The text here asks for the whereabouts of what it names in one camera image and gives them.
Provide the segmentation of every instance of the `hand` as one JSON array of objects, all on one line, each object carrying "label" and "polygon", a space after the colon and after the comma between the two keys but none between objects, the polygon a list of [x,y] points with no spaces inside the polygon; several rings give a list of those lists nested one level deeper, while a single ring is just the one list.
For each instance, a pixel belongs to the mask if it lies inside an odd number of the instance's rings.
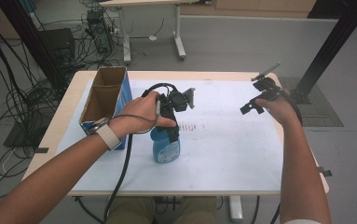
[{"label": "hand", "polygon": [[157,96],[158,92],[151,91],[147,96],[138,97],[125,105],[123,110],[120,112],[119,116],[121,117],[112,119],[109,123],[109,126],[117,135],[117,137],[120,138],[129,133],[144,132],[151,129],[155,125],[161,127],[174,127],[176,125],[175,121],[172,119],[166,119],[162,116],[157,117]]},{"label": "hand", "polygon": [[279,96],[274,101],[256,99],[255,102],[257,105],[266,108],[271,116],[273,116],[273,118],[282,126],[286,126],[291,122],[299,121],[292,106],[282,96]]}]

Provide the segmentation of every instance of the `left hand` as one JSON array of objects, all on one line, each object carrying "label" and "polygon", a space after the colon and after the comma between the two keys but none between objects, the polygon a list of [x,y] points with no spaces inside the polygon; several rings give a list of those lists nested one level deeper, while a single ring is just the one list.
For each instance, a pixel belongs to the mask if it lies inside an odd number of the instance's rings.
[{"label": "left hand", "polygon": [[[125,136],[129,133],[139,133],[151,129],[155,119],[158,119],[156,126],[174,127],[176,122],[172,119],[166,119],[156,115],[156,99],[158,92],[151,91],[145,97],[138,97],[127,104],[120,112],[122,117],[112,119],[109,126],[117,137]],[[134,115],[144,119],[129,117],[124,115]]]}]

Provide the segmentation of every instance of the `bottle label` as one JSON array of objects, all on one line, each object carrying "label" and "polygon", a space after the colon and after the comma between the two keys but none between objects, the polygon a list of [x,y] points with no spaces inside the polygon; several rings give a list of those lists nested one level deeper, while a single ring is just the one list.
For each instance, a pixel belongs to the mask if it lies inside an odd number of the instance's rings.
[{"label": "bottle label", "polygon": [[158,153],[158,162],[169,162],[177,159],[179,156],[179,143],[175,141],[164,147]]}]

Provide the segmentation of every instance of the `open cardboard box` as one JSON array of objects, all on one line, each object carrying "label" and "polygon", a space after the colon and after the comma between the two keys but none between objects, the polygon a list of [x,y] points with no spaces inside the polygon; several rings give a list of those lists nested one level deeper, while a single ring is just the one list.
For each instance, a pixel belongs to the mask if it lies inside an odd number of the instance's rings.
[{"label": "open cardboard box", "polygon": [[[103,67],[97,71],[91,85],[88,100],[79,118],[79,124],[86,134],[97,120],[112,118],[120,113],[125,104],[132,100],[126,67]],[[126,137],[117,149],[124,149]]]}]

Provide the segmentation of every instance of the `gray floor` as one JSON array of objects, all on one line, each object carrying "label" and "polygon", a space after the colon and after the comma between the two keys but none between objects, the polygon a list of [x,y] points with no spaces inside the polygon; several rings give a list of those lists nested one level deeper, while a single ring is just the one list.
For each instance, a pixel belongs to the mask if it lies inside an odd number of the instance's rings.
[{"label": "gray floor", "polygon": [[[40,10],[41,20],[48,14]],[[173,22],[166,20],[158,40],[133,39],[133,70],[177,71],[243,71],[257,72],[275,62],[282,65],[274,72],[280,77],[302,77],[336,21],[269,20],[248,18],[182,18],[182,40],[187,58],[181,61],[170,33]],[[153,34],[156,27],[135,26],[134,31]],[[34,73],[38,70],[34,62]],[[25,88],[26,77],[15,73]],[[317,85],[335,109],[344,127],[306,128],[309,143],[319,164],[330,169],[327,194],[335,223],[357,223],[357,29],[329,65]],[[0,78],[0,116],[7,110],[4,105],[7,89]],[[2,145],[14,121],[0,123],[0,158],[8,148]],[[6,167],[17,161],[9,160]],[[0,183],[0,195],[9,192],[21,176],[5,179]],[[101,217],[105,198],[84,198],[85,205]],[[244,222],[249,223],[254,214],[255,197],[242,197]],[[269,223],[278,205],[278,196],[260,199],[256,223]],[[218,198],[217,206],[222,201]],[[164,205],[158,208],[163,211]],[[175,212],[169,207],[160,216],[159,223],[169,223]],[[228,218],[227,200],[217,212],[218,223],[231,223]],[[88,217],[74,199],[66,198],[43,223],[96,223]]]}]

